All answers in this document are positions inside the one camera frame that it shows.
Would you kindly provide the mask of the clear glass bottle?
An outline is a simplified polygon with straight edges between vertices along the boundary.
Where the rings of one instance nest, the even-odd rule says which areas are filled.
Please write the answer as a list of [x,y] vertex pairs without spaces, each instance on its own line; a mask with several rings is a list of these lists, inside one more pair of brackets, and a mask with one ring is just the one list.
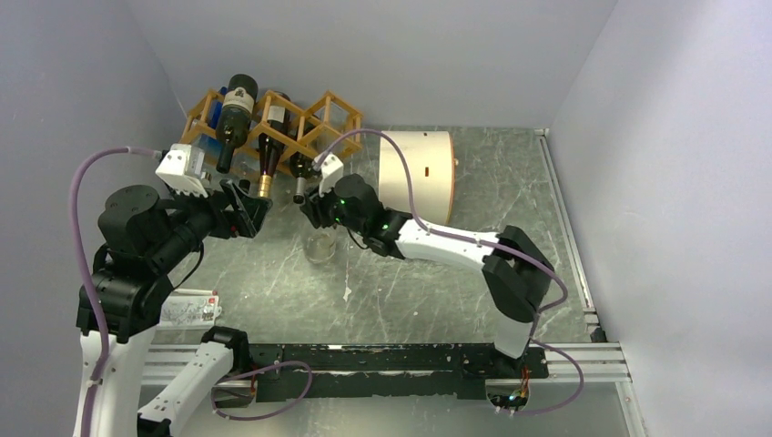
[[334,257],[336,245],[335,229],[309,229],[305,235],[304,254],[312,264],[326,263]]

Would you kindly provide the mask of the dark green labelled wine bottle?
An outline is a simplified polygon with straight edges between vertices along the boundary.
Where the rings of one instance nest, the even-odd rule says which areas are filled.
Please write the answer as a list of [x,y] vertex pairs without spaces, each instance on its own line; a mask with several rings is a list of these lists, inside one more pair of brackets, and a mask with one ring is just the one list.
[[221,144],[216,164],[218,173],[230,172],[234,153],[247,142],[258,91],[252,76],[236,74],[229,80],[216,127],[216,139]]

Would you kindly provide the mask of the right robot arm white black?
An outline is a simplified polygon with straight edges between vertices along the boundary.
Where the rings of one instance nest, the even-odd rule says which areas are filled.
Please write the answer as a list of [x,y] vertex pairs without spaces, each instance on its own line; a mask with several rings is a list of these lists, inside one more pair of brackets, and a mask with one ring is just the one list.
[[359,175],[307,188],[300,196],[300,209],[314,228],[342,226],[379,256],[428,260],[479,274],[499,312],[493,369],[512,377],[524,367],[537,311],[554,270],[522,229],[471,232],[434,225],[384,207]]

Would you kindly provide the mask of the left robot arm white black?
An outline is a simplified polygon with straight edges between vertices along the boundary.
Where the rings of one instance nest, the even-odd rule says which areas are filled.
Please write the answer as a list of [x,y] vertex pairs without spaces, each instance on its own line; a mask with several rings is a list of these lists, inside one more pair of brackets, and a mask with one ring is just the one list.
[[246,183],[221,182],[203,196],[163,199],[145,185],[121,188],[98,219],[104,244],[86,268],[79,293],[83,374],[77,436],[172,436],[220,377],[250,370],[247,334],[212,328],[194,360],[161,392],[139,407],[143,367],[174,287],[169,273],[204,240],[254,238],[272,203],[252,198]]

